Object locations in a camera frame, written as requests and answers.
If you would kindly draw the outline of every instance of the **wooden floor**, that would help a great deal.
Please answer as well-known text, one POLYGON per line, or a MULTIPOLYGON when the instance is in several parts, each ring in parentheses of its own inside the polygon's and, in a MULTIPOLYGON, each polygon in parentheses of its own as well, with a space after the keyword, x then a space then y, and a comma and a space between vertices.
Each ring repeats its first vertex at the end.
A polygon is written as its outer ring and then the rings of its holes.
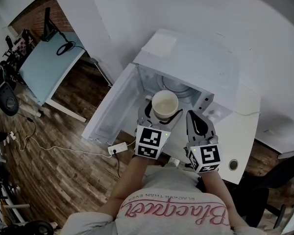
MULTIPOLYGON (((55 145, 107 155, 107 151, 84 140, 81 133, 108 91, 107 83, 97 70, 77 62, 52 99, 87 118, 86 123, 47 104, 43 106, 44 114, 40 118, 20 112, 35 121, 37 129, 33 137, 44 148, 55 145)), ((0 112, 0 130, 17 133, 23 146, 24 138, 33 133, 34 124, 20 115, 7 117, 0 112)), ((122 133, 120 140, 130 142, 133 138, 122 133)), ((72 213, 95 211, 106 202, 118 179, 115 158, 58 148, 44 151, 32 139, 24 151, 19 150, 17 143, 11 142, 4 152, 10 181, 18 186, 18 203, 31 205, 29 210, 23 211, 29 221, 43 219, 63 226, 72 213)), ((131 152, 119 155, 120 174, 131 155, 131 152)), ((246 171, 263 175, 279 163, 276 157, 274 152, 255 143, 246 171)), ((291 207, 294 204, 294 179, 279 190, 270 190, 269 203, 277 208, 282 203, 291 207)), ((269 215, 261 225, 265 229, 274 221, 275 218, 269 215)))

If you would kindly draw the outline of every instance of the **white cable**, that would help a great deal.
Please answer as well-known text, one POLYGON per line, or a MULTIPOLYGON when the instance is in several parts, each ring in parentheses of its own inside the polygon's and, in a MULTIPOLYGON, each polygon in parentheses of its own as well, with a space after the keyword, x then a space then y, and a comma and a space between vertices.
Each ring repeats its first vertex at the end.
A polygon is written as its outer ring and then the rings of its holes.
POLYGON ((130 145, 132 145, 135 141, 136 141, 136 139, 135 139, 132 143, 130 143, 130 144, 126 144, 126 145, 127 145, 127 146, 130 146, 130 145))
MULTIPOLYGON (((31 139, 34 139, 34 140, 35 140, 35 138, 33 138, 33 137, 31 137, 31 136, 27 136, 27 137, 24 139, 24 143, 25 143, 26 139, 29 138, 29 137, 30 137, 31 139)), ((15 141, 16 141, 17 143, 19 143, 19 149, 20 149, 20 151, 24 151, 24 150, 25 150, 25 145, 24 145, 23 150, 22 150, 22 149, 21 149, 20 142, 17 141, 17 140, 15 140, 15 141)), ((78 152, 82 152, 82 153, 86 153, 86 154, 92 154, 92 155, 102 155, 102 156, 104 156, 104 157, 106 157, 106 158, 111 158, 111 157, 112 157, 112 155, 110 155, 110 157, 108 157, 108 156, 106 156, 106 155, 104 155, 104 154, 101 154, 101 153, 91 153, 91 152, 86 152, 86 151, 72 150, 72 149, 68 149, 68 148, 62 148, 62 147, 59 147, 59 146, 53 146, 53 147, 51 147, 51 148, 49 148, 49 149, 45 149, 45 148, 43 148, 43 147, 41 147, 41 146, 39 145, 39 143, 37 142, 37 140, 35 140, 35 142, 38 144, 38 146, 39 146, 40 148, 44 149, 45 151, 49 151, 49 150, 51 150, 51 149, 53 149, 53 148, 59 148, 59 149, 62 149, 62 150, 78 151, 78 152)))
POLYGON ((239 112, 236 112, 236 113, 241 115, 241 116, 245 116, 245 117, 250 116, 250 115, 254 115, 256 113, 259 113, 259 115, 261 115, 261 112, 252 112, 252 113, 249 113, 249 114, 242 114, 242 113, 239 113, 239 112))

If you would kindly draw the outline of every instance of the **brick wall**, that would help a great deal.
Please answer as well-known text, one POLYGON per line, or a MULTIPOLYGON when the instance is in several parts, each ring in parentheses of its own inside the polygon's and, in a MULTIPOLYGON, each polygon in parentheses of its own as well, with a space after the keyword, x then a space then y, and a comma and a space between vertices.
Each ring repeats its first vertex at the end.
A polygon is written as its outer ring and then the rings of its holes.
POLYGON ((10 25, 18 34, 21 34, 24 29, 29 29, 36 41, 39 42, 44 30, 46 7, 51 8, 50 18, 59 30, 74 31, 57 0, 35 0, 10 25))

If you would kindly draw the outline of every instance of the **black chair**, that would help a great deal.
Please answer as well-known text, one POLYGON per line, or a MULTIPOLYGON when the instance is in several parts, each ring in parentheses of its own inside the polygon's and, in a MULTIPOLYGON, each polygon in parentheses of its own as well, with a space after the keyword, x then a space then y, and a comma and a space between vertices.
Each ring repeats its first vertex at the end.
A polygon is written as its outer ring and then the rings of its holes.
POLYGON ((294 177, 294 156, 279 163, 265 176, 244 177, 238 187, 231 192, 238 214, 246 217, 245 221, 249 226, 257 227, 264 210, 267 209, 278 217, 274 225, 274 228, 277 227, 286 206, 282 205, 279 210, 267 204, 269 189, 285 185, 292 177, 294 177))

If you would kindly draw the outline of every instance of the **power strip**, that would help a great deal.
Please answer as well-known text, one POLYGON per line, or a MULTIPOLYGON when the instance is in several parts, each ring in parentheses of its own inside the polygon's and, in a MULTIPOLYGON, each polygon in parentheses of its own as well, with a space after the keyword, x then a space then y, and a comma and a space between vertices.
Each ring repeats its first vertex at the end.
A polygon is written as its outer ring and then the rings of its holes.
POLYGON ((123 151, 127 151, 127 150, 128 150, 128 148, 127 148, 127 144, 125 142, 108 147, 108 152, 110 155, 113 155, 113 154, 119 153, 119 152, 123 152, 123 151))

